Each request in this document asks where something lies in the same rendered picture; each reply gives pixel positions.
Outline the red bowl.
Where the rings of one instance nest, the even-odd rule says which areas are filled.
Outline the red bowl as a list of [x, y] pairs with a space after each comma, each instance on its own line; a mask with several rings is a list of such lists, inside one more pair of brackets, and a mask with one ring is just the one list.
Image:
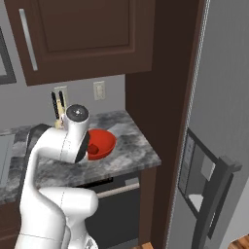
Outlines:
[[[89, 160], [101, 160], [112, 153], [116, 146], [116, 136], [104, 129], [89, 130], [88, 158]], [[99, 152], [95, 155], [89, 153], [89, 145], [94, 144], [99, 148]]]

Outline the dark brown tall panel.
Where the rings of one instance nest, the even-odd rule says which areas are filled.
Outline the dark brown tall panel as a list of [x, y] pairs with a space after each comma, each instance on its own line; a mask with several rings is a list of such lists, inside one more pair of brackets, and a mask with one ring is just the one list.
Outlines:
[[161, 159], [140, 180], [138, 243], [165, 249], [204, 0], [156, 0], [152, 70], [125, 76], [125, 108]]

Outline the beige knife block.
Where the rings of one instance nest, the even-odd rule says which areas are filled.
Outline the beige knife block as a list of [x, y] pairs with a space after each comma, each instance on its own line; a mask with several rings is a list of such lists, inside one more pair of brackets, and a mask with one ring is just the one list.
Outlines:
[[59, 114], [59, 120], [55, 118], [54, 126], [56, 128], [64, 128], [64, 115], [65, 115], [65, 109], [61, 107], [60, 101], [56, 100], [58, 114]]

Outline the black dishwasher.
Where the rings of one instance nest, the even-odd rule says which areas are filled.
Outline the black dishwasher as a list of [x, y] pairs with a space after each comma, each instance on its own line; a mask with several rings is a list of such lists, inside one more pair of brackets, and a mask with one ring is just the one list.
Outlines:
[[[140, 173], [133, 172], [81, 185], [97, 194], [137, 184]], [[108, 249], [138, 238], [140, 188], [102, 197], [96, 212], [86, 219], [89, 234], [99, 249]]]

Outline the dark brown cupboard door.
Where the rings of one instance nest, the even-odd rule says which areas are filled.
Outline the dark brown cupboard door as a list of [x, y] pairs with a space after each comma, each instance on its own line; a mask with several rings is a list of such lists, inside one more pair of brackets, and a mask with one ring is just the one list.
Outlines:
[[[4, 0], [28, 86], [152, 68], [156, 0]], [[36, 56], [33, 71], [18, 9]]]

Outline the grey fridge door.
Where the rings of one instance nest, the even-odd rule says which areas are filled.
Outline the grey fridge door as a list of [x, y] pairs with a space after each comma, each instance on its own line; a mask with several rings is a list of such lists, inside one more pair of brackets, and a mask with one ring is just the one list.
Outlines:
[[249, 0], [205, 0], [165, 249], [192, 249], [217, 160], [241, 165], [220, 199], [204, 249], [249, 234]]

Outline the grey framed appliance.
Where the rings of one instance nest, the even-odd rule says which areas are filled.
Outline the grey framed appliance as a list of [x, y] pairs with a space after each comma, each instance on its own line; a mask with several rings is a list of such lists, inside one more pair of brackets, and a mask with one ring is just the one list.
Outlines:
[[0, 28], [0, 59], [2, 60], [3, 64], [3, 69], [0, 72], [0, 85], [14, 84], [17, 80], [1, 28]]

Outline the dark brown base cupboard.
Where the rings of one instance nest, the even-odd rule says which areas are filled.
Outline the dark brown base cupboard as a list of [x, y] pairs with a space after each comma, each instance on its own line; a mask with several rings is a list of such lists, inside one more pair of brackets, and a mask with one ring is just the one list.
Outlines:
[[20, 213], [16, 202], [0, 205], [0, 249], [15, 249], [20, 229]]

